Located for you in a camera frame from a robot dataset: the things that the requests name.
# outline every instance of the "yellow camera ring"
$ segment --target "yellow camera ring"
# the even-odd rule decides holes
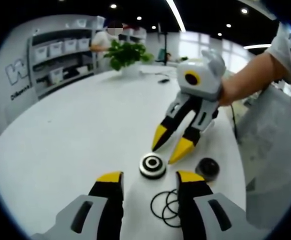
[[[195,71],[186,71],[184,73],[184,78],[187,81],[188,84],[195,86],[195,85],[199,85],[201,80],[200,80],[200,76],[195,72]]]

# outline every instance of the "person's hand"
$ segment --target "person's hand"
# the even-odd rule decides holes
[[[231,80],[222,79],[222,90],[219,99],[220,106],[229,106],[235,99],[235,86]]]

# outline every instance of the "white plant pot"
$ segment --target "white plant pot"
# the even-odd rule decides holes
[[[123,67],[121,72],[122,72],[122,77],[131,79],[131,78],[137,78],[140,76],[140,65],[141,62],[135,62],[134,64]]]

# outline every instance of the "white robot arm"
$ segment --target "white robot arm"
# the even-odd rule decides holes
[[[175,147],[169,164],[174,164],[191,152],[201,133],[218,115],[222,76],[226,71],[225,62],[215,50],[203,50],[201,53],[201,58],[189,59],[177,67],[180,92],[169,106],[154,135],[152,150],[156,151],[170,138],[184,117],[190,111],[195,112],[195,117]]]

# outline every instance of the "white storage bin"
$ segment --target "white storage bin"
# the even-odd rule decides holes
[[[48,57],[48,46],[41,46],[34,50],[34,58],[37,63],[46,60],[47,57]]]
[[[62,54],[62,45],[63,42],[51,43],[49,45],[49,56],[50,57],[60,56]]]
[[[146,38],[147,30],[145,30],[144,28],[140,27],[138,30],[134,30],[134,36],[141,37],[141,38]]]
[[[127,28],[127,29],[123,30],[122,34],[123,35],[133,36],[134,35],[134,30],[132,28]]]
[[[76,24],[76,26],[79,27],[79,28],[86,28],[86,27],[87,27],[87,22],[88,22],[87,19],[85,19],[85,18],[81,18],[81,19],[77,19],[77,20],[75,21],[75,24]]]
[[[78,40],[79,50],[89,49],[90,38],[82,38]]]
[[[104,28],[105,18],[102,16],[96,16],[92,19],[92,28],[96,30],[101,30]]]
[[[64,41],[64,51],[66,53],[77,51],[77,39],[70,39]]]
[[[87,66],[80,66],[80,67],[77,67],[76,70],[80,74],[86,74],[88,72],[88,67]]]
[[[63,70],[63,67],[59,67],[49,72],[49,80],[52,84],[58,84],[64,79]]]

